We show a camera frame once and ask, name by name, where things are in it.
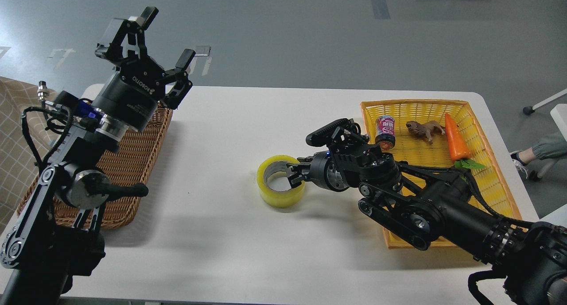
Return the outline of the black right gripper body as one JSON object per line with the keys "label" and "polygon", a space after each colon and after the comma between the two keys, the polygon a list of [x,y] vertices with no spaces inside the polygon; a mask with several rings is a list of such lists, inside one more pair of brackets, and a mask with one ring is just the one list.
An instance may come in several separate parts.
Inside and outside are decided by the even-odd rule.
{"label": "black right gripper body", "polygon": [[316,152],[309,162],[309,172],[306,174],[306,181],[310,181],[316,186],[334,192],[343,192],[349,188],[344,182],[342,174],[338,172],[330,156],[330,152]]}

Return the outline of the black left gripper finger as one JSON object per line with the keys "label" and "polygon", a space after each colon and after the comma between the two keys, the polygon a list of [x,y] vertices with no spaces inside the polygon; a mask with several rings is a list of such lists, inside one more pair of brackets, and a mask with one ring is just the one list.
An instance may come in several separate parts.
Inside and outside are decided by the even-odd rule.
{"label": "black left gripper finger", "polygon": [[146,7],[140,16],[114,18],[97,43],[95,56],[122,67],[149,57],[144,40],[146,31],[159,13],[156,7]]}
{"label": "black left gripper finger", "polygon": [[193,86],[189,79],[187,69],[191,61],[195,57],[196,52],[193,49],[184,49],[173,69],[165,71],[162,77],[158,79],[159,85],[165,86],[174,84],[168,93],[164,93],[160,98],[160,103],[168,109],[176,110],[186,97],[187,93]]}

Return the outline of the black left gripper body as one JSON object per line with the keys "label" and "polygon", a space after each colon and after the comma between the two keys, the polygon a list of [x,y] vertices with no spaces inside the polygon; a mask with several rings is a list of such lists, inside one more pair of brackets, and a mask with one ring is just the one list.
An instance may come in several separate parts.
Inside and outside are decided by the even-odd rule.
{"label": "black left gripper body", "polygon": [[153,59],[124,63],[103,86],[93,107],[125,122],[135,131],[142,131],[157,108],[154,93],[164,93],[164,89],[155,84],[162,73],[164,68]]}

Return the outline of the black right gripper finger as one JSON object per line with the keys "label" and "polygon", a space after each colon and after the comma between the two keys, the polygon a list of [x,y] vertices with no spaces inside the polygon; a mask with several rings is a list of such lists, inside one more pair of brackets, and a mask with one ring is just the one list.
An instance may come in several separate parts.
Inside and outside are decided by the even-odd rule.
{"label": "black right gripper finger", "polygon": [[295,162],[287,162],[288,169],[293,171],[310,170],[314,157],[297,157]]}
{"label": "black right gripper finger", "polygon": [[303,182],[312,182],[310,170],[289,170],[290,186],[300,186]]}

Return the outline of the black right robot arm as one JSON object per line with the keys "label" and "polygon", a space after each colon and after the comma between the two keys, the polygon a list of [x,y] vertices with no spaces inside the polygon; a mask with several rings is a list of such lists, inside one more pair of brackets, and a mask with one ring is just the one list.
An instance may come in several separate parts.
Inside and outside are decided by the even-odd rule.
{"label": "black right robot arm", "polygon": [[482,195],[472,174],[460,168],[413,166],[397,162],[365,137],[328,138],[328,150],[287,164],[292,188],[312,182],[362,194],[358,208],[366,216],[421,251],[445,238],[491,265],[468,277],[468,289],[481,305],[492,301],[478,282],[503,279],[517,305],[566,303],[566,229],[549,222],[505,217],[470,204]]}

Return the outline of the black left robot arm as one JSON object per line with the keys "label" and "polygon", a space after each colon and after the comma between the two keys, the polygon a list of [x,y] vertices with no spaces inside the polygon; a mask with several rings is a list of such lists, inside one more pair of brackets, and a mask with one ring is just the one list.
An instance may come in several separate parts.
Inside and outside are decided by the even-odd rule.
{"label": "black left robot arm", "polygon": [[192,87],[187,69],[194,50],[185,49],[169,70],[148,55],[144,33],[158,12],[146,7],[138,17],[109,23],[95,55],[114,73],[93,101],[61,91],[22,112],[39,174],[1,246],[1,264],[12,270],[3,305],[56,305],[75,275],[91,275],[105,257],[106,204],[148,195],[142,183],[112,184],[97,164],[106,151],[119,151],[129,129],[144,130],[159,104],[175,110]]}

